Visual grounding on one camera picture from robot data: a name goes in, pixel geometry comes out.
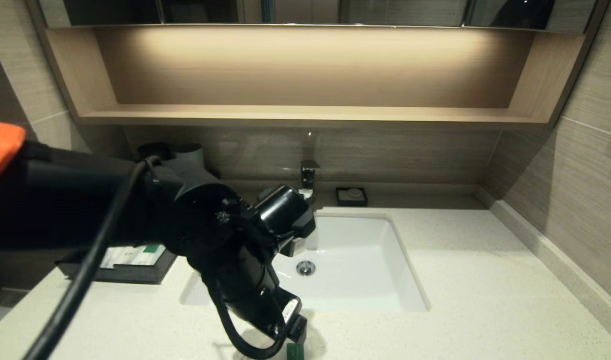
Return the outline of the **packet with green square label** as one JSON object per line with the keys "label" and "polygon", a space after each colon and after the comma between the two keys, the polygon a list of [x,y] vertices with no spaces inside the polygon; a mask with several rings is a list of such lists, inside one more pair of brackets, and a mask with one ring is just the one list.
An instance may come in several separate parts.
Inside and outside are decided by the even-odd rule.
{"label": "packet with green square label", "polygon": [[328,344],[322,337],[310,333],[303,344],[287,341],[269,360],[324,360]]}

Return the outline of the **black drawer amenity box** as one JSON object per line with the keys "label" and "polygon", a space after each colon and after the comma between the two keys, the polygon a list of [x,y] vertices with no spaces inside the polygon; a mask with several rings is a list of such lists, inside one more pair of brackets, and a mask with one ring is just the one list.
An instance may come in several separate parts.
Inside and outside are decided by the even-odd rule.
{"label": "black drawer amenity box", "polygon": [[[86,256],[85,251],[79,251],[57,260],[55,265],[64,276],[70,279],[79,273],[82,261]],[[161,285],[177,257],[171,251],[164,249],[161,255],[155,256],[155,262],[152,265],[116,264],[113,268],[100,267],[93,280],[102,283]]]}

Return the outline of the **grey plastic cup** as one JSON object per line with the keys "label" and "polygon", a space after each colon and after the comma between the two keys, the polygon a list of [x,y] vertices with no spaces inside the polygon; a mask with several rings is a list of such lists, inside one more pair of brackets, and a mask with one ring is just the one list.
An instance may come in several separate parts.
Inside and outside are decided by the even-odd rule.
{"label": "grey plastic cup", "polygon": [[200,143],[185,143],[173,148],[173,153],[176,159],[191,162],[205,168],[205,157],[203,146]]}

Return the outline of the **white sink basin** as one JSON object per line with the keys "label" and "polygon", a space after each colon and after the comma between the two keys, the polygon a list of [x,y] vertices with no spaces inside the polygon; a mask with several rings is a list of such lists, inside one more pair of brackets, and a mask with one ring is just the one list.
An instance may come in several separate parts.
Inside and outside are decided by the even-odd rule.
{"label": "white sink basin", "polygon": [[[317,217],[315,231],[292,257],[272,262],[280,287],[311,312],[410,312],[429,310],[392,222],[376,217]],[[299,262],[316,266],[312,276]]]}

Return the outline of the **vanity kit packet green label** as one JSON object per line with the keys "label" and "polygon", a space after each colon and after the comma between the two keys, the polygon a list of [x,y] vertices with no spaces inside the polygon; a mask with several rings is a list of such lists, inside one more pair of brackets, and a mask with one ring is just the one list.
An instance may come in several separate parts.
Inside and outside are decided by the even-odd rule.
{"label": "vanity kit packet green label", "polygon": [[140,267],[154,267],[166,252],[163,244],[150,244],[137,248],[137,252],[131,257],[128,265]]}

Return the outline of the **black soap dish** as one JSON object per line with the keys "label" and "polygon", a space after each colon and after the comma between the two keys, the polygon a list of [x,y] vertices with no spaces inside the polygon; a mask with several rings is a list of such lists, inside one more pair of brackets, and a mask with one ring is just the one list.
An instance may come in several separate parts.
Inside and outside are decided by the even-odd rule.
{"label": "black soap dish", "polygon": [[[363,194],[365,195],[364,199],[353,199],[347,196],[348,189],[362,189]],[[337,205],[339,207],[367,207],[368,206],[368,196],[365,189],[362,187],[338,187],[336,189],[336,198]]]}

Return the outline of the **comb packet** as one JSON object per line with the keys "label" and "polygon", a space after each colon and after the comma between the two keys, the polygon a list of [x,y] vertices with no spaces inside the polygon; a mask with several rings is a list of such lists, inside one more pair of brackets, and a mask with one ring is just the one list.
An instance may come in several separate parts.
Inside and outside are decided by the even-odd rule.
{"label": "comb packet", "polygon": [[116,265],[131,265],[132,261],[136,259],[145,248],[145,246],[109,248],[100,263],[100,268],[114,269]]}

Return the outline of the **chrome faucet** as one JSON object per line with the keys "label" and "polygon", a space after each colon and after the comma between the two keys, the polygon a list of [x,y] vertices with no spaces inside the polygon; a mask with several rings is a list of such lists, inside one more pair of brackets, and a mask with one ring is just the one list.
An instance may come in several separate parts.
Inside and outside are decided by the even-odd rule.
{"label": "chrome faucet", "polygon": [[320,170],[320,166],[314,160],[304,160],[300,164],[300,189],[298,192],[309,205],[316,201],[315,187],[318,170]]}

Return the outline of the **black cylindrical cup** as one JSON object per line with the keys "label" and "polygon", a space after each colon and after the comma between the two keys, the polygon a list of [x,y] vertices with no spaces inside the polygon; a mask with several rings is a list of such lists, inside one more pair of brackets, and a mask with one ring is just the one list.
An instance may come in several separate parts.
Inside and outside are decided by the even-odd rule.
{"label": "black cylindrical cup", "polygon": [[172,161],[176,155],[171,146],[165,142],[146,143],[137,148],[139,158],[159,157],[161,161]]}

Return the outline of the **mirror cabinet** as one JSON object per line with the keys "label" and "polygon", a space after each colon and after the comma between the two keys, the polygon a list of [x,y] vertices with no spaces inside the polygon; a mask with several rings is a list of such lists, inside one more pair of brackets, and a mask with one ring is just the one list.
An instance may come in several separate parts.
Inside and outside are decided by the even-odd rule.
{"label": "mirror cabinet", "polygon": [[37,0],[48,28],[472,27],[582,34],[598,0]]}

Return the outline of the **wooden wall shelf niche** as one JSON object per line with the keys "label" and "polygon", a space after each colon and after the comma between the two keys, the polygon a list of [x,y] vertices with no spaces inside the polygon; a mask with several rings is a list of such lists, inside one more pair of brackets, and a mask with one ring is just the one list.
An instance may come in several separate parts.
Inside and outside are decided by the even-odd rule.
{"label": "wooden wall shelf niche", "polygon": [[37,32],[82,125],[551,129],[595,32],[100,26]]}

